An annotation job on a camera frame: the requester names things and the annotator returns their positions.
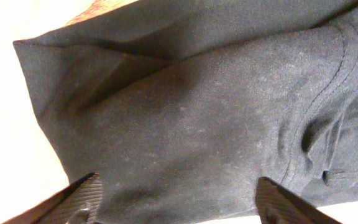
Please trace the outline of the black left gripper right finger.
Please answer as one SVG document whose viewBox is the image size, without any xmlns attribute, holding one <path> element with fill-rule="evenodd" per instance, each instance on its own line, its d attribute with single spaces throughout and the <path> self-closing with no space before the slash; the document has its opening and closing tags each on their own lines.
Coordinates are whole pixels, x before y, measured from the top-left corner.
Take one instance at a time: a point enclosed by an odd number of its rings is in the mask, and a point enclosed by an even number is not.
<svg viewBox="0 0 358 224">
<path fill-rule="evenodd" d="M 262 224 L 341 224 L 268 177 L 260 177 L 255 205 Z"/>
</svg>

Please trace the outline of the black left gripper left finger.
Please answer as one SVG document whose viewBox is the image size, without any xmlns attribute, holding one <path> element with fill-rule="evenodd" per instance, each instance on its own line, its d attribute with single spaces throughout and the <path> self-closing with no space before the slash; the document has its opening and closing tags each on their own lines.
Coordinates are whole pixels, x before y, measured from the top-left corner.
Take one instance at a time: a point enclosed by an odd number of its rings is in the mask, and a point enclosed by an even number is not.
<svg viewBox="0 0 358 224">
<path fill-rule="evenodd" d="M 103 183 L 92 172 L 4 224 L 94 223 L 102 200 Z"/>
</svg>

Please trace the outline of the black t-shirt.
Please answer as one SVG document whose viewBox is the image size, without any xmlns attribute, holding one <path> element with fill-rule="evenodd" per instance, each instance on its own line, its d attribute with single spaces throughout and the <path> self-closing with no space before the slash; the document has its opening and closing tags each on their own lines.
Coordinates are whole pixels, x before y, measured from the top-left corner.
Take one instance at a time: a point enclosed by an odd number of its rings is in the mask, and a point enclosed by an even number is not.
<svg viewBox="0 0 358 224">
<path fill-rule="evenodd" d="M 358 201 L 358 1 L 137 1 L 13 46 L 99 223 L 254 215 L 261 176 Z"/>
</svg>

